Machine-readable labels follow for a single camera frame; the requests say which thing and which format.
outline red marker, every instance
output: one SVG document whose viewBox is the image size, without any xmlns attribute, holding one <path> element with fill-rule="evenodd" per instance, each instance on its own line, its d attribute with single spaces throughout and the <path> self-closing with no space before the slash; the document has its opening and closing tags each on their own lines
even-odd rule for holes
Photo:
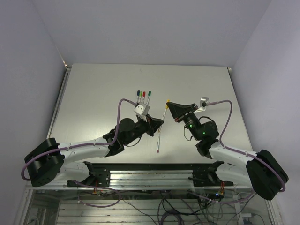
<svg viewBox="0 0 300 225">
<path fill-rule="evenodd" d="M 145 103 L 145 96 L 146 96 L 146 92 L 144 91 L 144 92 L 142 93 L 142 102 L 143 102 L 143 103 Z"/>
</svg>

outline gray wall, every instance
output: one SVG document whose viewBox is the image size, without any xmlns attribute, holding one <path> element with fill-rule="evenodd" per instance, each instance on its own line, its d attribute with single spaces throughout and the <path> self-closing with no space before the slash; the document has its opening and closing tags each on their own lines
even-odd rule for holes
<svg viewBox="0 0 300 225">
<path fill-rule="evenodd" d="M 34 0 L 67 64 L 232 67 L 271 0 Z"/>
<path fill-rule="evenodd" d="M 255 150 L 288 172 L 278 195 L 287 225 L 299 224 L 300 1 L 273 0 L 233 67 L 232 81 Z"/>
<path fill-rule="evenodd" d="M 64 64 L 30 0 L 0 6 L 0 218 L 13 223 L 24 157 L 46 138 Z"/>
</svg>

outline white table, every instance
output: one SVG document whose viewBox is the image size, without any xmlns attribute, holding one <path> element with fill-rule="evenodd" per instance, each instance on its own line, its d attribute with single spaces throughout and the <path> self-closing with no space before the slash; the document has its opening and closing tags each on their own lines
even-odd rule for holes
<svg viewBox="0 0 300 225">
<path fill-rule="evenodd" d="M 252 150 L 233 85 L 226 67 L 74 64 L 53 123 L 51 137 L 57 142 L 95 139 L 116 125 L 121 98 L 136 101 L 137 90 L 152 91 L 149 114 L 161 118 L 167 99 L 179 104 L 199 104 L 200 97 L 210 101 L 229 99 L 233 113 L 223 141 L 227 145 Z M 221 133 L 229 113 L 229 104 L 210 106 L 197 114 L 211 117 Z M 133 106 L 122 103 L 121 119 L 137 121 Z M 142 136 L 140 143 L 126 147 L 116 156 L 92 158 L 93 163 L 211 163 L 196 150 L 197 141 L 183 136 L 184 123 L 174 122 L 168 111 L 162 127 L 160 153 L 157 134 Z"/>
</svg>

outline marker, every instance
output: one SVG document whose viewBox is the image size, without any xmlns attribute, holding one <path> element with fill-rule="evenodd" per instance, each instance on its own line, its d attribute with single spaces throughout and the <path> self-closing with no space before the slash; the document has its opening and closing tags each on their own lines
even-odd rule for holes
<svg viewBox="0 0 300 225">
<path fill-rule="evenodd" d="M 140 93 L 139 93 L 139 100 L 138 100 L 138 102 L 141 102 L 141 98 L 142 98 L 142 91 L 140 91 Z"/>
<path fill-rule="evenodd" d="M 148 104 L 149 104 L 149 101 L 150 101 L 150 96 L 151 96 L 151 91 L 149 91 L 149 92 L 148 92 L 148 98 L 147 98 L 147 103 L 146 103 L 146 105 L 148 105 Z"/>
<path fill-rule="evenodd" d="M 143 102 L 143 103 L 145 103 L 145 95 L 146 95 L 146 92 L 144 91 L 144 92 L 142 93 L 142 102 Z"/>
<path fill-rule="evenodd" d="M 139 95 L 140 95 L 140 91 L 138 90 L 137 93 L 136 93 L 136 96 L 137 96 L 137 97 L 136 97 L 136 102 L 139 101 Z"/>
<path fill-rule="evenodd" d="M 168 110 L 168 105 L 165 104 L 165 111 L 164 111 L 164 114 L 163 114 L 163 117 L 162 117 L 162 121 L 164 121 L 165 119 L 165 115 L 167 114 L 167 110 Z M 157 146 L 156 146 L 156 152 L 159 153 L 159 147 L 160 147 L 160 131 L 161 131 L 161 127 L 163 125 L 161 125 L 159 128 L 158 128 L 158 137 L 157 137 Z"/>
</svg>

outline yellow marker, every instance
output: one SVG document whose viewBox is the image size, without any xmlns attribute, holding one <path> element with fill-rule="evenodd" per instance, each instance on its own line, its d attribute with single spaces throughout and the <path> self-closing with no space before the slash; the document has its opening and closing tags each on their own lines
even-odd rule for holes
<svg viewBox="0 0 300 225">
<path fill-rule="evenodd" d="M 165 119 L 165 115 L 167 114 L 167 110 L 168 110 L 168 105 L 165 104 L 165 111 L 164 111 L 164 114 L 163 114 L 163 117 L 162 117 L 162 121 L 164 121 Z M 159 147 L 160 147 L 160 130 L 161 130 L 161 127 L 163 125 L 161 125 L 158 129 L 158 137 L 157 137 L 157 148 L 156 148 L 156 152 L 159 153 Z"/>
</svg>

